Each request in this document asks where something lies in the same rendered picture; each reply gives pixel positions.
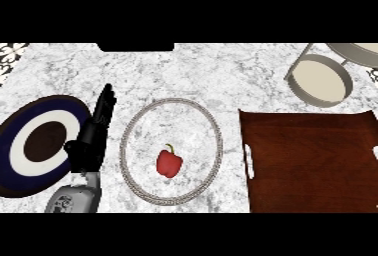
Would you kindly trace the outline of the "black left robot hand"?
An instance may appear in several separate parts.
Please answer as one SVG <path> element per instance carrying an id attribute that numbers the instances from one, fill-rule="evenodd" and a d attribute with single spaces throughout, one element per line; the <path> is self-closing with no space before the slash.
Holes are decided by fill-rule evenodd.
<path id="1" fill-rule="evenodd" d="M 100 169 L 115 103 L 112 85 L 106 84 L 97 98 L 92 115 L 84 121 L 76 139 L 69 140 L 63 146 L 73 173 L 97 172 Z"/>

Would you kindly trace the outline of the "dark brown wooden tray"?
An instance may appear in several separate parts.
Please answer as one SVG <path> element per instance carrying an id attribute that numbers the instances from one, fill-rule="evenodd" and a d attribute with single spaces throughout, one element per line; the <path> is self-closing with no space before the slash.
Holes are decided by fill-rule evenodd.
<path id="1" fill-rule="evenodd" d="M 253 213 L 378 213 L 378 119 L 239 113 Z"/>

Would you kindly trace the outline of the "grey tiered basket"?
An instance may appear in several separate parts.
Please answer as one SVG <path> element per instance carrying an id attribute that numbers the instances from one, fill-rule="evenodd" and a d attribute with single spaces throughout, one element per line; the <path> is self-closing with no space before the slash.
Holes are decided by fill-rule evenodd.
<path id="1" fill-rule="evenodd" d="M 332 52 L 343 59 L 338 63 L 323 55 L 308 54 L 308 43 L 283 80 L 295 96 L 321 108 L 336 106 L 349 96 L 352 80 L 343 65 L 351 62 L 378 69 L 378 43 L 327 43 Z"/>

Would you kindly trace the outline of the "blue and white round plate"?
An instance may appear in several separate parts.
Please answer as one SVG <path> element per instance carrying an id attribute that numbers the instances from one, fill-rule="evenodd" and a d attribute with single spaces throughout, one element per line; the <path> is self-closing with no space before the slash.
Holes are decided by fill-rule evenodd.
<path id="1" fill-rule="evenodd" d="M 27 103 L 0 125 L 0 197 L 20 198 L 47 189 L 70 170 L 63 150 L 89 112 L 72 96 Z"/>

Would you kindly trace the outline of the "red bell pepper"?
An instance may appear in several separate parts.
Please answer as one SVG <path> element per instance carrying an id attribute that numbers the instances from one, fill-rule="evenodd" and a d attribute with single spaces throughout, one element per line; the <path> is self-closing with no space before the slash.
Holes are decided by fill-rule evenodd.
<path id="1" fill-rule="evenodd" d="M 180 171 L 183 159 L 174 154 L 174 148 L 171 144 L 166 144 L 168 150 L 162 150 L 156 158 L 156 172 L 165 177 L 172 178 Z"/>

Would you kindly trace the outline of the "clear glass round plate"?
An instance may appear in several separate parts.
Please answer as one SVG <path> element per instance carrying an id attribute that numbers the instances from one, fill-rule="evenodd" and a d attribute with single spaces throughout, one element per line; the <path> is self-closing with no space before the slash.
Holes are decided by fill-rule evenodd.
<path id="1" fill-rule="evenodd" d="M 172 177 L 156 171 L 162 153 L 183 159 Z M 146 202 L 172 206 L 190 201 L 215 178 L 221 157 L 221 131 L 196 102 L 165 98 L 138 110 L 120 137 L 119 168 L 131 191 Z"/>

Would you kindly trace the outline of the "black appliance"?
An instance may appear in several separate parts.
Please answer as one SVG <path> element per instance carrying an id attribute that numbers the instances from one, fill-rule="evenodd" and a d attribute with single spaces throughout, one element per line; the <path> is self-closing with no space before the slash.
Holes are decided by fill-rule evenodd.
<path id="1" fill-rule="evenodd" d="M 98 43 L 103 52 L 166 52 L 174 49 L 172 43 Z"/>

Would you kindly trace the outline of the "black and white patterned tile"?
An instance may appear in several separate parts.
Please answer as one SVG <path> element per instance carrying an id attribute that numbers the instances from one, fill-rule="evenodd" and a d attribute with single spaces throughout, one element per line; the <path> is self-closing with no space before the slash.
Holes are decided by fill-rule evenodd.
<path id="1" fill-rule="evenodd" d="M 0 43 L 0 87 L 25 53 L 27 43 Z"/>

